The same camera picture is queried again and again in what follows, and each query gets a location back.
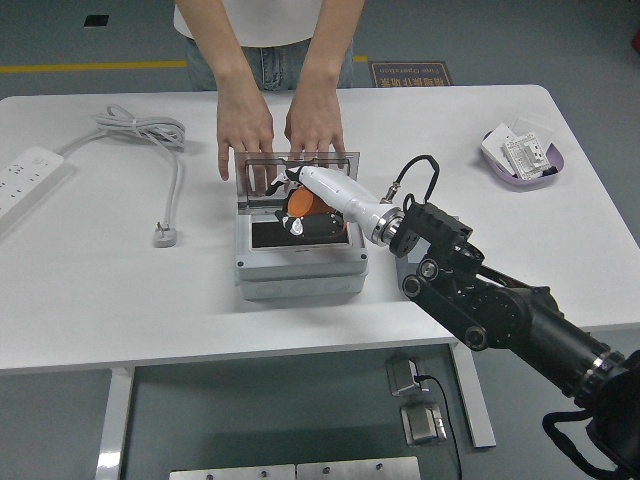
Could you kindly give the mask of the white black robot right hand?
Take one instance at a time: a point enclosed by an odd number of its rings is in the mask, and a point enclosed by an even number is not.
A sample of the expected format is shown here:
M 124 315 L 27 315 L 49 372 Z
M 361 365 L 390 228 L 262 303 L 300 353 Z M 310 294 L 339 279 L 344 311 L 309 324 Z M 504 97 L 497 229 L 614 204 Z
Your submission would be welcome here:
M 306 187 L 342 213 L 347 222 L 357 223 L 364 236 L 377 245 L 389 245 L 404 218 L 399 207 L 382 203 L 351 177 L 330 168 L 302 165 L 285 169 L 271 182 L 266 195 L 273 195 L 287 182 Z

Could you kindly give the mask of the person's right hand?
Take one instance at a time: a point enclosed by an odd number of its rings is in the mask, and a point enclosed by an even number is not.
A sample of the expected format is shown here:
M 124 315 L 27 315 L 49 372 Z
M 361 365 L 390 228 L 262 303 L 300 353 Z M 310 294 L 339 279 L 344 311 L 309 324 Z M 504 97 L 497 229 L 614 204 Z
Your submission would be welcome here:
M 255 86 L 220 87 L 217 102 L 217 166 L 223 181 L 230 177 L 230 151 L 273 151 L 273 118 Z

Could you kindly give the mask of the person's left hand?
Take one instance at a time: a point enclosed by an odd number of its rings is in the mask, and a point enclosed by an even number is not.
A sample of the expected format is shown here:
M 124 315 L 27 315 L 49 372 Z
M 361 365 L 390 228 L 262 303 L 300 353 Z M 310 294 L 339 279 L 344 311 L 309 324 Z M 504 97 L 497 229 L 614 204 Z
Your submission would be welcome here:
M 299 88 L 286 116 L 285 136 L 290 152 L 344 153 L 344 133 L 339 100 L 335 89 Z

